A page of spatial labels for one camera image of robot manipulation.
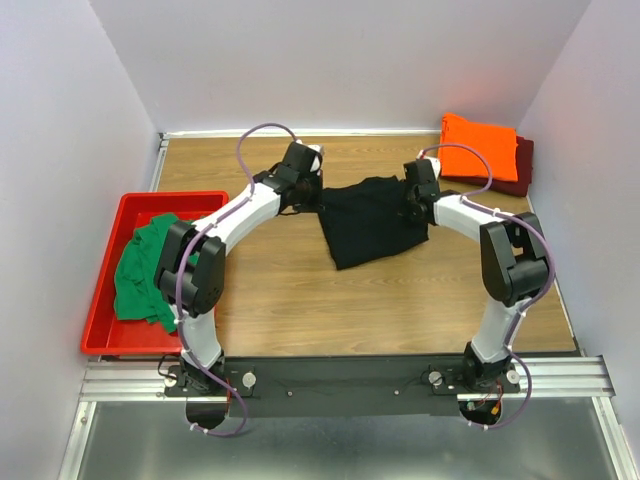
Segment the black t shirt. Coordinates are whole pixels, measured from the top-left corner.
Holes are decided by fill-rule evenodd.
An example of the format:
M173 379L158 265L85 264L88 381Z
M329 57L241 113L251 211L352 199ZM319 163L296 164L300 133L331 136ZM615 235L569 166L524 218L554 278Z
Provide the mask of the black t shirt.
M323 190L318 218L338 271L402 254L428 240L426 225L401 215L404 191L405 183L395 176Z

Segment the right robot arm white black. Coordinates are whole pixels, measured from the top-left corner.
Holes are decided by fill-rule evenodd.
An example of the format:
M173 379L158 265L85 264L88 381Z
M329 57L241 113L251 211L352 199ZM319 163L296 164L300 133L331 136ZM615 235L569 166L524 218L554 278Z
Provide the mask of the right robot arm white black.
M404 214L416 223L453 230L480 246L488 302L459 371L465 388L483 391L506 374L511 346L527 310L553 282L538 218L530 212L502 213L465 195L442 192L440 164L433 157L413 160L403 168Z

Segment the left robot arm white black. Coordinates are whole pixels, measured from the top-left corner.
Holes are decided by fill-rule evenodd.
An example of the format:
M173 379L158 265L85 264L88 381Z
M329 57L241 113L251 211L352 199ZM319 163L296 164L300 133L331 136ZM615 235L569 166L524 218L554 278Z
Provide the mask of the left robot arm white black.
M214 309L225 287L226 259L258 226L288 208L315 210L323 187L324 147L292 141L271 169L249 178L242 192L216 212L167 232L154 284L175 314L181 363L201 395L228 388L221 366Z

